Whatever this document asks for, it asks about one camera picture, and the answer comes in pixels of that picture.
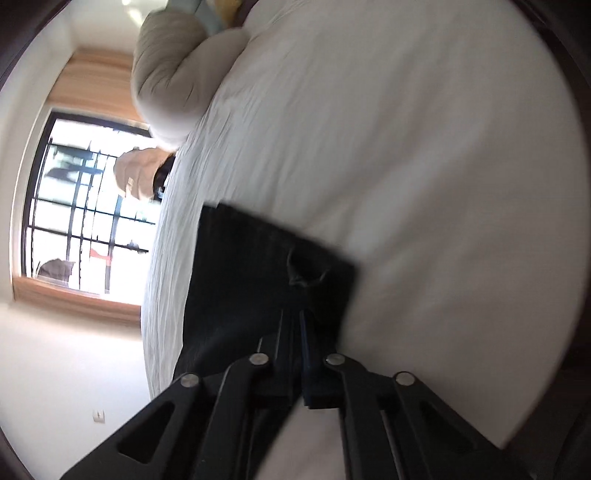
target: wooden window trim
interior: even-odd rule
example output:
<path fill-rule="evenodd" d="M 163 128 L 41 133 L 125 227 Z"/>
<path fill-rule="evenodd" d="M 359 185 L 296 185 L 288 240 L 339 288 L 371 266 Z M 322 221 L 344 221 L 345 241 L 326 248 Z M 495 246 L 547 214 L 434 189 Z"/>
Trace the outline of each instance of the wooden window trim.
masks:
<path fill-rule="evenodd" d="M 58 312 L 139 326 L 140 306 L 70 290 L 29 277 L 13 277 L 15 301 Z"/>

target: electrical outlet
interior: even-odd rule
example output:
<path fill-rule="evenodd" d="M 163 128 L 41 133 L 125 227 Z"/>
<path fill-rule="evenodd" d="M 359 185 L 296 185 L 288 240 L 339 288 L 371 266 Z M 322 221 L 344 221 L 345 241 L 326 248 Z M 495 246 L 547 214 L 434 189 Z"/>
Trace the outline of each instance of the electrical outlet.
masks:
<path fill-rule="evenodd" d="M 95 423 L 104 423 L 105 422 L 105 411 L 104 410 L 93 410 L 92 411 L 92 419 Z"/>

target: metal pin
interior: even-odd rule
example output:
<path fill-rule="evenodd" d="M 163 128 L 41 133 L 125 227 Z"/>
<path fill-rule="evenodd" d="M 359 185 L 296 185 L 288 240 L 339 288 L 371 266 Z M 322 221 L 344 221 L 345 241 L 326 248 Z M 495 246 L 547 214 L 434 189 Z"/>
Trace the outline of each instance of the metal pin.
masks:
<path fill-rule="evenodd" d="M 265 353 L 253 353 L 250 361 L 253 365 L 265 365 L 269 361 L 269 357 Z"/>
<path fill-rule="evenodd" d="M 185 388 L 193 388 L 199 385 L 199 377 L 195 374 L 183 375 L 181 385 Z"/>
<path fill-rule="evenodd" d="M 414 383 L 414 375 L 408 372 L 400 372 L 396 375 L 396 383 L 403 387 L 409 387 Z"/>
<path fill-rule="evenodd" d="M 326 363 L 329 365 L 343 365 L 345 363 L 345 357 L 340 353 L 331 353 L 326 357 Z"/>

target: white bed sheet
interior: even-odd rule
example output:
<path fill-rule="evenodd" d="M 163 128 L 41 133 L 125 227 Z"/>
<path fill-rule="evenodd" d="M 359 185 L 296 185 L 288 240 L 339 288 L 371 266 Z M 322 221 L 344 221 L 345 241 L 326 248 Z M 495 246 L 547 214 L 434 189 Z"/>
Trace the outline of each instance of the white bed sheet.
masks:
<path fill-rule="evenodd" d="M 415 372 L 503 444 L 567 346 L 587 266 L 582 133 L 551 54 L 506 0 L 260 0 L 247 28 L 164 199 L 151 394 L 182 346 L 201 206 L 223 200 L 355 260 L 342 352 Z M 338 436 L 334 412 L 296 409 L 261 478 L 342 478 Z"/>

